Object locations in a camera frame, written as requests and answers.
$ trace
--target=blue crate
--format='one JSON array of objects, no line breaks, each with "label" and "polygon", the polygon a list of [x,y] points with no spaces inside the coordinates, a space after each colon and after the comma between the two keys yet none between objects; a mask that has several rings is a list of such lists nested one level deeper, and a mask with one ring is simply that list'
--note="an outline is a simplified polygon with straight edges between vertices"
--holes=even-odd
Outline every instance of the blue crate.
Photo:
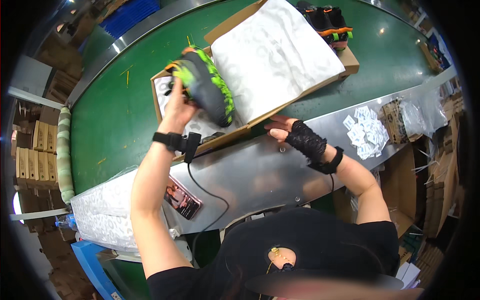
[{"label": "blue crate", "polygon": [[108,34],[118,39],[141,20],[158,11],[155,0],[129,0],[108,16],[100,26]]}]

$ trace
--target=black lace glove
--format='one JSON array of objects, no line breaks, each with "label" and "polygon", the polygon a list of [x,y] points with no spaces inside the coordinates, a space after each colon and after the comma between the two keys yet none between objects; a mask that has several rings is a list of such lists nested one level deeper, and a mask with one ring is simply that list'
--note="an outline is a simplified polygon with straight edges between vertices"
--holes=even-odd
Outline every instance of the black lace glove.
[{"label": "black lace glove", "polygon": [[327,139],[314,133],[301,120],[292,124],[292,131],[288,133],[285,142],[302,152],[313,164],[321,163],[327,147]]}]

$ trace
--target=hand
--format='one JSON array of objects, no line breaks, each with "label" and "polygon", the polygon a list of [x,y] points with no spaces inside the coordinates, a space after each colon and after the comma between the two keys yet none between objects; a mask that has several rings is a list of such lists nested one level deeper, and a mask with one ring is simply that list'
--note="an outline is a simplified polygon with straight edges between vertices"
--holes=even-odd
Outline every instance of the hand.
[{"label": "hand", "polygon": [[288,133],[292,131],[292,124],[298,119],[282,115],[273,115],[271,120],[275,121],[264,126],[268,130],[267,134],[273,136],[279,143],[284,142]]},{"label": "hand", "polygon": [[186,104],[183,95],[183,85],[181,79],[176,77],[173,85],[170,100],[165,106],[165,116],[158,127],[159,132],[175,132],[182,134],[185,125],[192,119],[197,111],[193,102]]}]

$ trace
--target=blue metal frame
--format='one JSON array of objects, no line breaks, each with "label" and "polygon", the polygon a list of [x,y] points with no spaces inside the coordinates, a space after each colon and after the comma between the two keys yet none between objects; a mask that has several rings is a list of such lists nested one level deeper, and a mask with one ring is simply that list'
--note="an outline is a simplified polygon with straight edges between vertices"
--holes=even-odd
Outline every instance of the blue metal frame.
[{"label": "blue metal frame", "polygon": [[103,299],[125,300],[103,271],[96,254],[105,250],[105,247],[81,240],[72,244],[73,252],[83,270]]}]

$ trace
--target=smartphone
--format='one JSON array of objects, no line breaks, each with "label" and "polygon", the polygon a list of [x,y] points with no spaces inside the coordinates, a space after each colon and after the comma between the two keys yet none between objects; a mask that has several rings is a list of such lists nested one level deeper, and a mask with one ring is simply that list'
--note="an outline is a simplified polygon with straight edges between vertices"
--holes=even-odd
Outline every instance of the smartphone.
[{"label": "smartphone", "polygon": [[202,207],[200,200],[170,176],[163,199],[187,220],[191,220]]}]

